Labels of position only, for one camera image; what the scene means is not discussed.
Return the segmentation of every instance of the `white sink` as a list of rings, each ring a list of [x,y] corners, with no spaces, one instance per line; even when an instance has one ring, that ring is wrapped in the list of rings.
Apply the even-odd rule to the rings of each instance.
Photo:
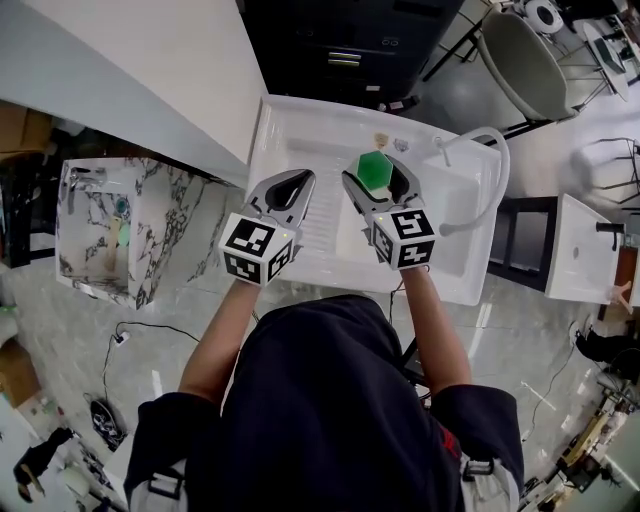
[[[598,233],[602,215],[568,194],[558,200],[551,269],[545,295],[552,299],[609,304],[614,285],[620,236]]]
[[[72,169],[89,171],[72,190]],[[223,187],[151,159],[66,161],[56,225],[57,280],[92,297],[139,309],[167,288],[202,275],[224,209]],[[115,215],[125,201],[124,214]],[[129,243],[112,242],[114,217]]]
[[[269,96],[262,107],[248,190],[287,169],[311,169],[317,180],[302,224],[304,248],[280,274],[282,279],[373,292],[398,286],[399,273],[379,264],[367,246],[360,232],[364,220],[342,187],[342,171],[360,154],[376,149],[379,134],[388,137],[383,151],[418,176],[434,226],[470,221],[489,202],[500,162],[500,154],[492,148],[460,143],[450,152],[451,167],[447,167],[433,139],[446,141],[455,134],[372,110]],[[443,300],[478,303],[494,224],[495,212],[474,231],[436,241],[431,275]]]

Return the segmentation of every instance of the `black cabinet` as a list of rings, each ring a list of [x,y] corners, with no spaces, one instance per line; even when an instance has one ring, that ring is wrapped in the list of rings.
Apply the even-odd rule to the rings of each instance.
[[[272,94],[356,105],[407,96],[463,0],[245,0]]]

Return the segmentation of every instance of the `faucet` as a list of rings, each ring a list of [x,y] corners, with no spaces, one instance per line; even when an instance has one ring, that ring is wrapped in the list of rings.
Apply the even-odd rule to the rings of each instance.
[[[82,167],[73,167],[69,173],[69,198],[67,200],[67,210],[69,215],[73,215],[73,200],[75,190],[78,184],[85,186],[104,185],[107,180],[107,173],[104,169],[83,169]]]
[[[624,224],[615,224],[610,222],[596,222],[596,231],[599,233],[613,233],[612,251],[618,248],[618,234],[624,238]]]

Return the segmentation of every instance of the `shoe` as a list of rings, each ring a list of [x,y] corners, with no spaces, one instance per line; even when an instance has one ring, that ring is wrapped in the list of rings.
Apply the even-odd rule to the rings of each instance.
[[[571,322],[571,325],[569,326],[569,343],[571,343],[571,346],[575,345],[578,336],[580,336],[581,334],[582,332],[580,331],[578,322]]]
[[[593,313],[590,313],[589,316],[587,316],[586,320],[584,321],[584,327],[582,328],[583,336],[587,336],[589,332],[591,332],[597,320],[598,319],[596,318],[596,315],[594,315]]]
[[[92,400],[89,407],[93,430],[107,443],[109,450],[115,452],[126,434],[118,427],[109,404],[103,400]]]

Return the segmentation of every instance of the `fiducial marker cube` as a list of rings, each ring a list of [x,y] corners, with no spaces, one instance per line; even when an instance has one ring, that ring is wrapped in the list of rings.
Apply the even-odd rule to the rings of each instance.
[[[371,245],[392,270],[429,263],[436,235],[423,208],[372,213]]]
[[[218,250],[228,274],[266,286],[293,259],[295,238],[295,231],[232,213]]]

